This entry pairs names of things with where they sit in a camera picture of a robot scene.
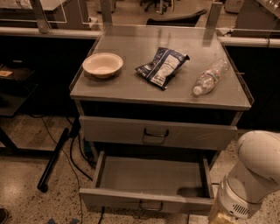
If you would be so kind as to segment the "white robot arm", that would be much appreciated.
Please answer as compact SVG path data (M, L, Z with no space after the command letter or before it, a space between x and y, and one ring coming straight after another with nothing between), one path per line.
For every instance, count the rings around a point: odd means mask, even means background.
M280 134L253 130L236 142L238 161L219 183L208 224L251 218L269 194L280 190Z

